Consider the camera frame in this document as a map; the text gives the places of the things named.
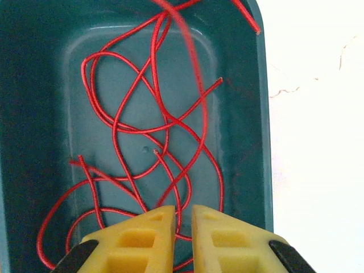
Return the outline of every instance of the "tangled red cord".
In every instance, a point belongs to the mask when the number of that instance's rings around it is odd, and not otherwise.
[[[105,46],[103,46],[101,48],[101,50],[99,52],[91,54],[81,64],[82,81],[84,83],[90,104],[91,104],[94,112],[99,117],[99,119],[105,125],[107,125],[108,127],[111,128],[114,149],[118,156],[119,162],[120,162],[123,170],[125,171],[126,176],[125,177],[111,177],[111,176],[103,173],[96,167],[87,165],[85,163],[84,158],[81,155],[78,156],[78,161],[75,161],[75,160],[70,161],[71,165],[81,167],[83,169],[83,171],[85,172],[85,175],[86,175],[86,179],[75,184],[74,186],[72,186],[58,199],[56,204],[52,207],[52,209],[49,211],[46,218],[44,219],[44,221],[41,225],[41,228],[38,232],[37,242],[36,242],[36,248],[37,248],[37,252],[38,252],[38,256],[39,256],[40,260],[48,268],[50,268],[52,270],[56,267],[56,265],[53,264],[46,257],[46,255],[43,252],[43,236],[44,236],[45,230],[46,230],[47,225],[49,224],[51,218],[53,217],[55,212],[58,210],[58,208],[62,204],[62,202],[72,192],[74,192],[75,190],[77,190],[79,187],[81,187],[83,185],[88,184],[91,188],[94,208],[84,212],[71,225],[69,232],[67,234],[67,237],[66,237],[66,243],[65,243],[66,253],[68,253],[71,249],[71,238],[72,238],[74,229],[76,228],[78,223],[80,223],[80,221],[82,221],[88,215],[91,215],[93,213],[96,214],[96,219],[97,219],[97,222],[101,229],[103,229],[105,227],[105,224],[102,220],[102,215],[101,215],[102,212],[118,213],[118,214],[122,214],[122,215],[129,216],[129,217],[134,217],[137,215],[135,213],[127,212],[122,209],[100,207],[99,200],[98,200],[98,194],[97,194],[97,190],[96,190],[96,186],[95,186],[96,182],[99,183],[99,182],[108,181],[108,182],[112,183],[117,188],[123,190],[125,193],[127,193],[129,196],[131,196],[136,202],[138,202],[138,204],[140,205],[142,210],[144,212],[147,212],[147,211],[149,211],[149,208],[146,206],[143,199],[141,198],[137,185],[135,183],[135,180],[138,180],[140,178],[147,176],[159,164],[161,164],[163,166],[163,168],[165,169],[171,183],[168,186],[168,188],[166,189],[166,191],[162,194],[160,199],[157,201],[155,207],[161,206],[162,203],[164,202],[164,200],[166,199],[166,197],[173,190],[173,192],[175,194],[176,210],[177,210],[176,211],[176,215],[177,215],[176,239],[178,238],[178,239],[183,239],[186,241],[191,241],[192,240],[191,237],[180,234],[180,228],[181,228],[181,223],[182,223],[182,211],[189,205],[189,202],[191,200],[191,195],[192,195],[191,180],[187,173],[190,170],[190,168],[193,166],[193,164],[195,163],[195,161],[197,160],[198,156],[201,154],[202,151],[210,159],[211,163],[213,164],[213,166],[216,170],[218,182],[220,185],[219,210],[220,211],[223,210],[223,207],[224,207],[224,182],[222,179],[222,173],[221,173],[221,170],[220,170],[215,158],[212,156],[210,151],[204,145],[206,135],[207,135],[207,129],[208,129],[208,110],[207,110],[205,97],[222,83],[222,78],[217,79],[217,81],[211,87],[209,87],[207,90],[204,89],[204,86],[202,84],[202,79],[201,79],[200,67],[198,64],[197,54],[196,54],[196,50],[195,50],[195,47],[193,44],[193,40],[191,38],[187,24],[185,23],[184,19],[181,17],[181,15],[178,12],[179,10],[186,9],[187,7],[190,7],[191,5],[194,5],[195,3],[199,2],[200,0],[189,0],[188,2],[175,6],[175,7],[171,6],[165,0],[152,0],[152,1],[155,2],[156,4],[158,4],[159,6],[161,6],[164,9],[164,11],[156,16],[153,16],[148,21],[134,27],[132,30],[109,41]],[[236,7],[239,9],[239,11],[243,14],[243,16],[246,18],[246,20],[248,21],[250,26],[253,28],[253,30],[257,34],[259,34],[260,33],[259,26],[254,21],[252,16],[247,12],[247,10],[244,8],[243,4],[241,4],[239,0],[231,0],[231,1],[236,5]],[[161,44],[163,43],[164,39],[167,36],[172,19],[178,25],[178,27],[183,35],[183,38],[185,40],[187,50],[188,50],[188,53],[190,55],[191,62],[193,65],[196,83],[197,83],[197,87],[198,87],[198,91],[199,91],[199,95],[200,95],[200,98],[179,118],[175,118],[174,116],[172,116],[168,112],[166,107],[164,106],[162,97],[160,95],[160,90],[159,90],[158,69],[157,69],[157,62],[156,62],[156,53],[157,53],[158,49],[160,48]],[[160,38],[158,39],[160,29],[165,20],[167,20],[166,26],[164,27],[164,30],[163,30]],[[147,59],[144,66],[142,67],[142,69],[139,70],[130,60],[128,60],[124,56],[122,56],[116,52],[109,51],[110,47],[114,46],[115,44],[121,42],[123,39],[135,34],[136,32],[140,31],[141,29],[145,28],[146,26],[148,26],[154,22],[156,22],[156,23],[155,23],[154,31],[152,33],[152,38],[151,38],[150,57]],[[115,117],[108,115],[108,113],[101,107],[100,102],[97,98],[96,83],[95,83],[96,67],[97,67],[97,63],[98,63],[100,57],[103,57],[103,56],[111,56],[111,57],[114,57],[114,58],[117,58],[117,59],[123,61],[128,66],[130,66],[136,73],[136,78],[135,78],[133,84],[131,85],[130,89],[126,93],[124,99],[122,100]],[[86,72],[86,66],[90,61],[92,61],[92,65],[91,65],[91,69],[90,69],[90,74],[88,76],[87,72]],[[151,66],[151,71],[152,71],[152,85],[148,82],[148,80],[144,76],[144,73],[149,66]],[[129,100],[130,96],[132,95],[132,93],[134,92],[135,88],[137,87],[137,85],[139,84],[140,81],[144,82],[144,84],[146,85],[146,87],[148,88],[148,90],[153,95],[154,99],[156,100],[158,107],[160,109],[160,112],[162,114],[162,117],[163,117],[163,121],[164,121],[163,126],[140,130],[135,127],[132,127],[131,125],[128,125],[128,124],[125,124],[125,123],[122,123],[121,121],[119,121],[121,114]],[[186,118],[191,112],[193,112],[194,109],[198,105],[201,105],[201,108],[202,108],[202,134],[201,134],[201,137],[199,137],[189,126],[187,126],[185,123],[183,123],[183,119]],[[198,143],[198,148],[197,148],[194,156],[192,157],[192,159],[189,161],[189,163],[185,167],[183,167],[178,162],[178,160],[168,151],[169,130],[172,126],[182,127],[185,131],[187,131],[189,134],[191,134],[191,136],[193,136],[194,139],[196,140],[196,142]],[[155,139],[154,137],[152,137],[152,135],[151,135],[151,133],[154,133],[157,131],[165,131],[165,137],[164,137],[163,144],[161,142],[159,142],[157,139]],[[160,151],[158,151],[157,149],[154,149],[154,154],[156,155],[156,162],[146,171],[144,171],[138,175],[132,175],[123,158],[123,155],[122,155],[119,143],[118,143],[118,133],[139,134],[139,135],[145,136],[146,138],[148,138],[149,140],[154,142],[160,148]],[[172,162],[180,169],[180,173],[178,174],[177,177],[173,176],[171,170],[169,169],[169,166],[167,165],[167,163],[164,160],[165,156],[169,157],[172,160]],[[181,203],[181,198],[180,198],[179,191],[177,188],[177,184],[179,181],[181,181],[182,178],[185,178],[185,181],[187,184],[187,198],[183,204]],[[126,187],[122,184],[127,181],[130,183],[132,190],[128,189],[128,187]],[[173,270],[174,271],[180,270],[184,266],[190,264],[192,261],[193,261],[193,259],[190,258],[190,259],[186,260],[185,262],[179,264],[178,266],[175,266],[173,268]]]

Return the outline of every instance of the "white background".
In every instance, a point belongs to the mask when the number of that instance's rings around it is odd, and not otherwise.
[[[275,233],[317,273],[364,272],[364,4],[258,0]]]

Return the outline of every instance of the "plastic container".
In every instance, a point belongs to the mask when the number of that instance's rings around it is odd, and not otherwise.
[[[174,5],[181,2],[171,1]],[[262,26],[257,3],[249,0],[243,4]],[[86,97],[80,65],[83,58],[98,51],[108,40],[159,11],[157,5],[147,0],[0,2],[3,273],[48,272],[36,254],[40,224],[60,195],[84,179],[80,168],[69,166],[69,158],[82,154],[87,163],[106,173],[123,175],[113,151],[110,130],[97,119]],[[206,145],[223,171],[225,213],[272,230],[264,34],[256,36],[229,1],[202,0],[182,13],[192,29],[205,87],[220,76],[224,79],[208,96]],[[148,57],[151,32],[152,26],[114,50],[141,66]],[[158,53],[158,68],[167,108],[179,115],[195,102],[198,92],[183,39],[175,25]],[[100,62],[99,92],[108,112],[115,113],[134,77],[134,72],[117,60],[104,58]],[[142,84],[130,105],[133,106],[127,106],[122,117],[127,123],[139,128],[161,124],[154,100]],[[200,134],[200,107],[185,121]],[[174,130],[170,149],[186,163],[197,144],[182,129]],[[155,135],[163,139],[163,133]],[[134,173],[156,160],[154,146],[142,136],[123,136],[121,147]],[[194,183],[191,204],[217,208],[217,178],[205,156],[199,158],[190,176]],[[149,206],[167,184],[162,167],[138,181]],[[100,185],[99,190],[103,206],[141,212],[136,202],[111,185]],[[165,204],[173,202],[171,195]],[[90,191],[83,187],[57,212],[44,239],[45,253],[53,262],[64,255],[64,237],[70,224],[91,206]],[[105,214],[105,219],[111,225],[125,218]],[[191,232],[190,219],[191,206],[184,213],[185,234]],[[76,230],[75,242],[96,229],[95,217],[88,217]],[[190,243],[178,243],[175,262],[187,259],[191,253]]]

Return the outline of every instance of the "red cord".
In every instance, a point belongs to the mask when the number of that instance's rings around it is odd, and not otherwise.
[[[74,160],[70,161],[71,165],[81,167],[84,170],[85,175],[86,175],[86,180],[83,180],[83,181],[77,183],[76,185],[72,186],[59,198],[59,200],[56,202],[56,204],[52,207],[52,209],[47,214],[45,220],[43,221],[43,223],[39,229],[37,241],[36,241],[37,253],[38,253],[38,256],[41,259],[41,261],[50,269],[54,269],[55,264],[53,264],[43,253],[43,237],[44,237],[45,230],[46,230],[52,216],[58,210],[58,208],[62,204],[62,202],[72,192],[74,192],[75,190],[77,190],[79,187],[81,187],[83,185],[89,184],[89,186],[91,188],[93,202],[94,202],[94,208],[88,210],[87,212],[84,212],[72,224],[71,228],[68,231],[67,237],[66,237],[66,244],[65,244],[66,252],[68,252],[71,248],[72,234],[73,234],[76,226],[80,223],[80,221],[82,221],[88,215],[91,215],[93,213],[96,214],[96,219],[97,219],[97,222],[101,229],[105,227],[104,222],[102,220],[102,212],[113,212],[113,213],[118,213],[118,214],[122,214],[122,215],[129,216],[129,217],[134,217],[137,215],[135,213],[127,212],[122,209],[100,207],[98,196],[97,196],[97,190],[96,190],[96,186],[94,183],[100,182],[100,181],[108,181],[108,182],[112,183],[117,188],[121,189],[122,191],[127,193],[129,196],[131,196],[135,201],[137,201],[138,204],[140,205],[140,207],[142,208],[142,210],[144,212],[146,212],[146,211],[148,211],[148,207],[146,207],[146,204],[144,203],[141,195],[139,194],[135,180],[138,180],[140,178],[147,176],[159,164],[161,164],[163,166],[163,168],[165,169],[167,176],[170,179],[171,183],[168,186],[168,188],[166,189],[166,191],[162,194],[160,199],[158,199],[156,206],[161,206],[161,204],[164,202],[166,197],[169,195],[170,191],[173,190],[175,193],[176,207],[177,207],[176,208],[176,210],[177,210],[176,211],[176,215],[177,215],[176,238],[180,238],[180,239],[183,239],[186,241],[192,241],[191,237],[182,235],[179,233],[179,231],[180,231],[181,223],[182,223],[182,211],[189,205],[189,202],[191,200],[191,195],[192,195],[192,184],[191,184],[191,180],[188,176],[188,171],[193,166],[193,164],[195,163],[195,161],[197,160],[197,158],[199,157],[199,155],[201,154],[202,151],[205,152],[207,157],[212,162],[214,168],[216,169],[219,187],[220,187],[219,210],[223,211],[223,208],[224,208],[224,182],[222,179],[222,173],[221,173],[221,170],[220,170],[215,158],[212,156],[210,151],[204,145],[206,135],[207,135],[207,128],[208,128],[208,110],[207,110],[205,97],[212,90],[214,90],[216,87],[218,87],[222,83],[222,78],[219,78],[209,89],[207,89],[206,91],[204,90],[201,73],[200,73],[200,67],[198,64],[197,54],[196,54],[196,50],[195,50],[195,47],[193,44],[193,40],[189,33],[187,24],[184,22],[184,19],[178,13],[178,10],[185,9],[191,5],[194,5],[195,3],[199,2],[200,0],[190,0],[186,3],[178,5],[176,7],[171,6],[165,0],[152,0],[152,1],[155,2],[156,4],[158,4],[159,6],[161,6],[164,9],[164,11],[162,13],[159,13],[158,15],[153,16],[148,21],[136,26],[132,30],[109,41],[105,46],[102,47],[102,49],[99,52],[91,54],[81,64],[82,81],[84,83],[90,104],[91,104],[93,110],[95,111],[96,115],[99,117],[99,119],[105,125],[107,125],[109,128],[111,128],[114,149],[118,156],[119,162],[125,171],[126,177],[111,177],[111,176],[103,173],[96,167],[87,165],[84,162],[84,159],[81,155],[78,156],[78,162],[74,161]],[[259,34],[260,33],[259,26],[253,20],[252,16],[247,12],[245,7],[240,3],[240,1],[238,1],[238,0],[231,0],[231,1],[238,7],[239,11],[243,14],[243,16],[246,18],[248,23],[254,29],[254,31],[257,32],[257,34]],[[164,39],[166,38],[169,27],[171,25],[171,18],[169,16],[176,22],[176,24],[180,28],[180,31],[183,35],[184,40],[185,40],[187,50],[188,50],[190,58],[191,58],[193,70],[195,72],[197,88],[198,88],[198,92],[200,95],[199,99],[179,118],[175,118],[174,116],[172,116],[168,112],[166,107],[164,106],[163,99],[160,95],[160,89],[159,89],[159,83],[158,83],[158,70],[157,70],[157,65],[156,65],[156,52],[160,48]],[[159,35],[160,29],[162,27],[162,24],[167,17],[168,17],[168,19],[167,19],[166,26],[164,27],[164,30],[163,30],[160,38],[158,39],[158,35]],[[145,62],[144,66],[142,67],[141,70],[139,70],[130,60],[128,60],[124,56],[122,56],[118,53],[109,51],[109,48],[112,47],[113,45],[115,45],[115,44],[121,42],[123,39],[135,34],[136,32],[142,30],[143,28],[145,28],[146,26],[150,25],[151,23],[153,23],[155,21],[156,21],[156,24],[155,24],[154,31],[153,31],[152,38],[151,38],[150,57],[147,59],[147,61]],[[128,92],[126,93],[123,101],[121,102],[115,117],[108,115],[108,113],[100,105],[100,102],[97,98],[95,75],[96,75],[97,63],[98,63],[100,57],[102,57],[102,56],[111,56],[111,57],[115,57],[119,60],[122,60],[124,63],[129,65],[137,73],[137,77],[134,80],[134,82],[133,82],[132,86],[130,87],[130,89],[128,90]],[[89,75],[89,81],[88,81],[88,76],[86,73],[86,66],[87,66],[88,62],[90,62],[91,60],[92,60],[92,66],[90,69],[90,75]],[[152,70],[153,86],[150,85],[150,83],[144,76],[144,73],[149,66],[151,66],[151,70]],[[160,112],[162,114],[162,117],[163,117],[163,121],[164,121],[163,126],[140,130],[140,129],[137,129],[133,126],[127,125],[127,124],[119,121],[121,114],[129,100],[130,96],[134,92],[134,90],[137,87],[137,85],[139,84],[140,80],[144,82],[144,84],[146,85],[146,87],[148,88],[148,90],[151,92],[154,99],[156,100],[157,105],[158,105]],[[198,137],[198,135],[189,126],[187,126],[185,123],[182,122],[182,120],[184,118],[186,118],[187,116],[189,116],[190,113],[193,112],[198,105],[201,105],[201,108],[202,108],[201,137]],[[178,162],[178,160],[168,151],[169,129],[175,125],[178,125],[178,126],[182,127],[184,130],[186,130],[189,134],[191,134],[191,136],[193,136],[195,138],[196,142],[198,143],[198,148],[197,148],[194,156],[191,158],[191,160],[185,167],[183,167]],[[166,132],[163,144],[150,135],[151,133],[154,133],[157,131]],[[118,144],[118,133],[141,134],[141,135],[144,135],[145,137],[147,137],[148,139],[150,139],[152,142],[154,142],[161,149],[161,153],[159,153],[157,150],[154,151],[155,155],[157,156],[156,162],[151,167],[146,169],[144,172],[142,172],[138,175],[132,175],[122,156],[122,152],[121,152],[120,146]],[[172,174],[169,166],[164,161],[164,156],[168,156],[173,161],[173,163],[179,168],[180,173],[177,175],[176,178],[173,177],[173,174]],[[93,172],[97,176],[91,177],[90,172]],[[183,177],[185,178],[186,184],[187,184],[187,196],[186,196],[186,200],[184,201],[184,203],[182,205],[179,191],[177,188],[177,184]],[[128,189],[126,186],[123,185],[123,183],[126,181],[128,181],[130,183],[132,190]],[[179,264],[178,266],[174,267],[173,270],[174,271],[180,270],[184,266],[186,266],[192,262],[193,262],[193,259],[190,258],[190,259],[186,260],[185,262]]]

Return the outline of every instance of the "yellow foam pad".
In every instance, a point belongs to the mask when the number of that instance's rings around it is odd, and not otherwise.
[[[195,273],[287,273],[268,242],[282,237],[206,206],[192,208]]]
[[[163,206],[88,234],[98,246],[78,273],[171,273],[175,207]]]

